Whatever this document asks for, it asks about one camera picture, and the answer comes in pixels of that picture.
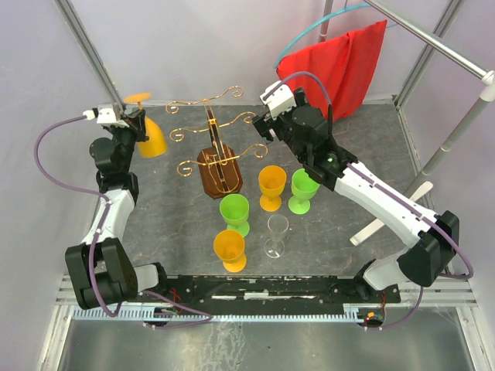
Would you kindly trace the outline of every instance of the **white wall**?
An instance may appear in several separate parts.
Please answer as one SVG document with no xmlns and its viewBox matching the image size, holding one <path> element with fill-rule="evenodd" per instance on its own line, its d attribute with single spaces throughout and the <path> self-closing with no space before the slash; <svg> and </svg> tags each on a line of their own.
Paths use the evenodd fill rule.
<svg viewBox="0 0 495 371">
<path fill-rule="evenodd" d="M 484 68 L 495 69 L 494 19 L 491 0 L 465 2 L 445 40 Z M 482 89 L 483 84 L 477 78 L 444 56 L 435 55 L 405 105 L 422 164 L 458 124 Z M 471 285 L 492 333 L 495 333 L 494 117 L 495 105 L 491 104 L 432 176 L 435 208 L 439 212 L 450 209 L 460 218 L 460 246 L 475 268 Z"/>
<path fill-rule="evenodd" d="M 0 369 L 34 369 L 65 266 L 96 200 L 59 189 L 38 173 L 32 147 L 48 125 L 108 100 L 51 0 L 18 0 L 0 12 Z M 42 143 L 46 169 L 80 186 L 94 183 L 87 152 L 101 134 L 87 123 Z"/>
<path fill-rule="evenodd" d="M 432 29 L 447 0 L 386 2 Z M 343 3 L 336 0 L 333 8 L 341 9 Z M 325 1 L 73 0 L 73 4 L 123 96 L 142 90 L 155 100 L 194 100 L 241 85 L 246 89 L 244 101 L 258 102 L 260 91 L 276 80 L 272 66 L 278 54 L 322 17 Z M 382 19 L 374 9 L 349 12 L 330 21 L 329 35 Z M 315 43 L 318 34 L 319 28 L 292 52 Z M 369 94 L 397 94 L 421 49 L 422 43 L 407 31 L 389 29 Z"/>
</svg>

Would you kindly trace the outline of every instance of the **white plastic bracket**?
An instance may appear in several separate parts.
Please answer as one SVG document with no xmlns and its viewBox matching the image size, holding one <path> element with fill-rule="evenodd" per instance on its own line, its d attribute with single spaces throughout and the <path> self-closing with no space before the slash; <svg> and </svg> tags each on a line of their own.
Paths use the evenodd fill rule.
<svg viewBox="0 0 495 371">
<path fill-rule="evenodd" d="M 103 214 L 107 202 L 104 199 L 100 199 L 98 211 L 96 212 L 96 216 L 93 220 L 93 225 L 83 239 L 82 243 L 89 245 L 93 240 L 95 233 L 99 234 L 97 242 L 101 242 L 108 237 L 117 237 L 120 241 L 122 241 L 127 218 L 134 209 L 134 199 L 128 190 L 123 189 L 108 191 L 105 195 L 110 199 L 111 207 L 107 214 L 107 218 L 105 219 L 103 228 L 99 230 L 97 225 L 100 222 L 101 215 Z"/>
<path fill-rule="evenodd" d="M 493 80 L 495 79 L 495 71 L 491 70 L 486 73 L 485 77 L 481 79 L 486 87 L 480 94 L 480 98 L 486 102 L 493 102 L 495 100 L 495 83 Z"/>
<path fill-rule="evenodd" d="M 93 110 L 87 110 L 83 112 L 83 115 L 86 116 L 86 120 L 94 120 L 96 118 Z"/>
<path fill-rule="evenodd" d="M 138 278 L 138 292 L 153 288 L 159 283 L 158 270 L 154 264 L 141 265 L 134 267 L 136 277 Z"/>
<path fill-rule="evenodd" d="M 276 119 L 276 117 L 280 114 L 295 107 L 294 94 L 285 84 L 280 86 L 273 94 L 267 97 L 266 100 L 263 100 L 263 97 L 268 94 L 270 90 L 273 89 L 278 83 L 280 83 L 280 80 L 267 87 L 265 92 L 260 95 L 261 101 L 263 104 L 268 106 L 271 118 L 273 119 Z"/>
<path fill-rule="evenodd" d="M 408 250 L 409 247 L 405 247 L 401 251 L 383 259 L 376 259 L 364 272 L 364 280 L 375 290 L 384 290 L 393 284 L 409 281 L 409 278 L 402 273 L 397 262 L 397 259 L 407 253 Z"/>
<path fill-rule="evenodd" d="M 96 120 L 101 126 L 116 126 L 118 128 L 128 128 L 127 122 L 121 120 L 121 113 L 117 104 L 98 104 L 98 118 Z"/>
</svg>

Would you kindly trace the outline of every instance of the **purple cable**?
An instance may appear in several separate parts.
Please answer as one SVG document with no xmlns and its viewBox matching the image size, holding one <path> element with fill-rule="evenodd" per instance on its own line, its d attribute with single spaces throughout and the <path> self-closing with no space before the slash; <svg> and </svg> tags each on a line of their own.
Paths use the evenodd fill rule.
<svg viewBox="0 0 495 371">
<path fill-rule="evenodd" d="M 182 305 L 182 304 L 179 304 L 179 303 L 175 303 L 174 301 L 166 298 L 165 296 L 160 295 L 160 294 L 157 294 L 157 293 L 155 293 L 153 291 L 144 290 L 142 293 L 143 294 L 146 294 L 146 295 L 154 296 L 155 298 L 160 299 L 160 300 L 164 301 L 165 303 L 169 303 L 169 304 L 173 305 L 174 307 L 181 308 L 182 310 L 188 311 L 189 313 L 194 313 L 195 315 L 204 315 L 205 317 L 207 317 L 205 319 L 202 319 L 201 321 L 182 323 L 181 325 L 154 327 L 157 330 L 173 330 L 175 328 L 182 328 L 182 327 L 189 327 L 189 326 L 194 326 L 194 325 L 201 325 L 202 323 L 207 323 L 207 322 L 209 322 L 209 321 L 211 321 L 213 319 L 213 316 L 212 315 L 209 315 L 208 313 L 205 313 L 204 311 L 197 311 L 196 309 L 192 309 L 192 308 L 186 307 L 185 305 Z M 149 324 L 146 324 L 146 327 L 153 328 Z"/>
<path fill-rule="evenodd" d="M 447 277 L 447 278 L 454 278 L 456 280 L 466 280 L 470 279 L 474 275 L 474 269 L 473 265 L 469 262 L 469 259 L 467 256 L 461 251 L 459 248 L 459 245 L 447 234 L 446 231 L 444 231 L 442 228 L 437 226 L 434 222 L 432 222 L 430 219 L 424 217 L 417 209 L 409 205 L 407 202 L 405 202 L 403 199 L 400 197 L 396 196 L 394 193 L 390 192 L 388 189 L 383 187 L 381 184 L 377 183 L 374 184 L 374 181 L 367 176 L 366 174 L 363 174 L 358 168 L 356 168 L 353 164 L 347 164 L 347 167 L 350 168 L 353 172 L 358 174 L 361 178 L 366 180 L 370 185 L 376 187 L 377 189 L 381 190 L 383 193 L 385 193 L 387 196 L 392 198 L 394 201 L 405 207 L 407 210 L 409 210 L 411 213 L 416 215 L 419 219 L 422 218 L 422 220 L 428 224 L 431 228 L 436 230 L 449 244 L 452 246 L 454 251 L 459 255 L 459 257 L 462 259 L 463 263 L 466 265 L 468 274 L 440 274 L 442 277 Z"/>
<path fill-rule="evenodd" d="M 292 80 L 294 77 L 297 77 L 297 76 L 311 77 L 314 81 L 316 81 L 319 88 L 322 90 L 323 95 L 325 95 L 325 99 L 326 99 L 327 104 L 328 105 L 332 104 L 332 101 L 330 100 L 330 96 L 328 95 L 328 92 L 326 91 L 325 87 L 323 86 L 323 83 L 321 82 L 321 80 L 317 76 L 313 75 L 312 73 L 310 73 L 308 71 L 299 71 L 299 72 L 294 72 L 294 73 L 288 75 L 284 80 L 280 81 L 277 85 L 275 85 L 274 88 L 272 88 L 269 92 L 267 92 L 265 94 L 265 96 L 263 97 L 263 100 L 267 100 L 268 97 L 270 97 L 279 87 L 281 87 L 284 83 L 287 83 L 288 81 Z"/>
<path fill-rule="evenodd" d="M 419 305 L 421 304 L 421 300 L 423 299 L 423 287 L 420 286 L 419 287 L 419 296 L 418 296 L 418 301 L 416 301 L 416 305 L 413 307 L 413 309 L 411 309 L 411 311 L 408 313 L 408 315 L 406 315 L 403 319 L 401 319 L 400 321 L 397 321 L 397 322 L 394 322 L 394 323 L 391 323 L 390 325 L 385 325 L 385 326 L 380 326 L 380 327 L 368 327 L 367 330 L 373 330 L 373 331 L 381 331 L 381 330 L 385 330 L 386 328 L 392 328 L 392 327 L 396 327 L 396 326 L 399 326 L 401 324 L 403 324 L 404 322 L 406 322 L 410 317 L 413 316 L 414 313 L 416 313 L 416 311 L 418 310 L 419 308 Z"/>
<path fill-rule="evenodd" d="M 50 126 L 47 129 L 45 129 L 39 135 L 39 137 L 36 139 L 36 143 L 34 144 L 34 161 L 36 163 L 36 166 L 38 166 L 38 169 L 41 171 L 41 173 L 45 177 L 47 177 L 48 180 L 50 180 L 51 182 L 57 184 L 58 186 L 60 186 L 62 188 L 65 188 L 65 189 L 69 189 L 70 191 L 75 191 L 75 192 L 81 192 L 81 193 L 87 193 L 87 194 L 90 194 L 90 195 L 95 195 L 95 196 L 101 197 L 102 199 L 105 200 L 105 202 L 106 202 L 105 208 L 103 210 L 103 213 L 101 214 L 100 221 L 98 222 L 98 225 L 97 225 L 97 231 L 94 233 L 93 240 L 91 241 L 91 245 L 90 245 L 90 253 L 89 253 L 90 282 L 91 282 L 91 286 L 93 287 L 93 290 L 94 290 L 94 296 L 96 297 L 96 300 L 98 301 L 98 304 L 101 306 L 101 308 L 103 309 L 103 311 L 105 312 L 105 314 L 107 316 L 109 316 L 109 317 L 115 317 L 115 316 L 118 315 L 118 313 L 119 313 L 119 311 L 121 309 L 121 303 L 118 303 L 117 308 L 115 309 L 114 312 L 110 311 L 110 309 L 108 308 L 108 306 L 105 304 L 103 298 L 101 297 L 100 291 L 98 290 L 98 284 L 96 282 L 96 277 L 94 275 L 94 265 L 93 265 L 93 262 L 94 262 L 94 250 L 96 248 L 96 243 L 97 243 L 97 240 L 98 240 L 98 235 L 100 234 L 100 232 L 98 232 L 98 231 L 101 231 L 101 228 L 104 225 L 105 219 L 107 218 L 108 211 L 110 210 L 110 203 L 109 203 L 110 199 L 108 197 L 106 197 L 106 195 L 104 195 L 103 193 L 99 193 L 98 191 L 93 191 L 91 189 L 85 189 L 85 188 L 79 188 L 79 187 L 75 187 L 73 185 L 68 185 L 66 183 L 62 183 L 61 181 L 55 179 L 50 174 L 48 174 L 48 172 L 46 172 L 45 168 L 41 165 L 41 162 L 39 161 L 39 144 L 41 143 L 41 141 L 45 137 L 45 135 L 47 135 L 53 129 L 56 129 L 56 128 L 60 127 L 60 126 L 63 126 L 65 124 L 70 124 L 72 122 L 84 120 L 85 118 L 86 118 L 86 116 L 79 116 L 79 117 L 75 117 L 75 118 L 70 118 L 68 120 L 57 122 L 56 124 L 53 124 L 52 126 Z"/>
</svg>

